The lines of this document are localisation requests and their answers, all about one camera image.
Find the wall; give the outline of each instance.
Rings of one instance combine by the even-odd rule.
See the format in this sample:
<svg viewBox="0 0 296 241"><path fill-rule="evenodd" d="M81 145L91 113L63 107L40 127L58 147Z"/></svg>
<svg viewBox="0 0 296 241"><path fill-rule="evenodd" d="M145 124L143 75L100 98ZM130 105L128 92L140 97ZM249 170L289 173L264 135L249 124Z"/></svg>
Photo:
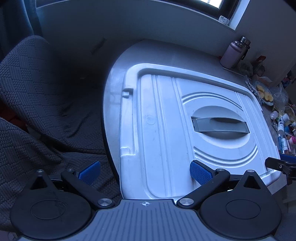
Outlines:
<svg viewBox="0 0 296 241"><path fill-rule="evenodd" d="M290 101L292 101L293 104L296 104L296 81L294 81L293 84L288 85L285 90L287 91L289 95Z"/></svg>
<svg viewBox="0 0 296 241"><path fill-rule="evenodd" d="M93 69L110 65L133 39L160 40L221 56L241 35L252 41L246 59L267 57L270 79L280 80L296 63L296 12L283 0L251 0L236 31L195 11L151 0L69 0L40 7L38 15L44 37L61 54ZM103 37L106 43L92 55Z"/></svg>

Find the food on plate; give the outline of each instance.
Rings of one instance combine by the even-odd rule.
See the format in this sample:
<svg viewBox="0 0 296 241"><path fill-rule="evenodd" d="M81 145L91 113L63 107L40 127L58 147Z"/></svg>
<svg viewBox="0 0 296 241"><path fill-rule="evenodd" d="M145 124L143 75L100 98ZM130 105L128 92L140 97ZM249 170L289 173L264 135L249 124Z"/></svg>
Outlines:
<svg viewBox="0 0 296 241"><path fill-rule="evenodd" d="M261 91L262 93L264 93L264 87L262 87L261 85L257 85L257 90Z"/></svg>
<svg viewBox="0 0 296 241"><path fill-rule="evenodd" d="M272 94L270 94L269 101L272 102L273 100L274 100L274 97L272 96Z"/></svg>
<svg viewBox="0 0 296 241"><path fill-rule="evenodd" d="M263 99L264 98L264 93L261 92L261 91L258 91L259 95L260 95L260 98Z"/></svg>
<svg viewBox="0 0 296 241"><path fill-rule="evenodd" d="M272 102L274 100L274 98L272 97L272 94L265 92L264 93L264 99L268 102Z"/></svg>

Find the red object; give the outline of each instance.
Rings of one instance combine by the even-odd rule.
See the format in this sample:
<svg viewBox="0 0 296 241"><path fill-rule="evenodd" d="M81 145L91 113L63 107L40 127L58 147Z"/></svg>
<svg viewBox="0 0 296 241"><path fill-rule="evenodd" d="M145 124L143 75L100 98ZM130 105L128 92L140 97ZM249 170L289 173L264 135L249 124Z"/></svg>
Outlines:
<svg viewBox="0 0 296 241"><path fill-rule="evenodd" d="M3 102L0 102L0 117L29 133L26 123L18 118L15 112L7 107Z"/></svg>
<svg viewBox="0 0 296 241"><path fill-rule="evenodd" d="M266 59L266 56L261 55L259 58L256 59L256 61L257 61L258 63L262 63L263 60L265 60L265 59Z"/></svg>
<svg viewBox="0 0 296 241"><path fill-rule="evenodd" d="M283 81L283 82L288 82L288 81L290 81L290 79L289 79L289 78L283 78L282 81Z"/></svg>

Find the curtain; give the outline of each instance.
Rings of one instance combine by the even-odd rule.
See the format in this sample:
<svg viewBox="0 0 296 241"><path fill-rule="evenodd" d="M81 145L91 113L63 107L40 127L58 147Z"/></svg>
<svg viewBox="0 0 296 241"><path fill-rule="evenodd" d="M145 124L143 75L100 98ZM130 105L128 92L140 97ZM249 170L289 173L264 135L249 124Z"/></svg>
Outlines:
<svg viewBox="0 0 296 241"><path fill-rule="evenodd" d="M0 42L2 53L6 55L22 39L42 36L42 30L36 11L36 0L7 0L2 6L4 28L0 28L8 44Z"/></svg>

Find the gray blanket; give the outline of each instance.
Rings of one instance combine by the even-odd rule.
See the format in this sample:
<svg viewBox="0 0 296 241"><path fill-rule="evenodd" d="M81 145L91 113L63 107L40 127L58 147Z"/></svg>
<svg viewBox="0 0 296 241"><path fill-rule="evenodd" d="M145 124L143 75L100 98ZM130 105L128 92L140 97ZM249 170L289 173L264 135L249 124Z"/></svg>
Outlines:
<svg viewBox="0 0 296 241"><path fill-rule="evenodd" d="M0 229L12 229L9 210L37 169L57 174L99 160L93 187L121 198L105 155L97 79L79 76L45 39L30 36L0 63L0 99L42 135L41 142L0 119Z"/></svg>

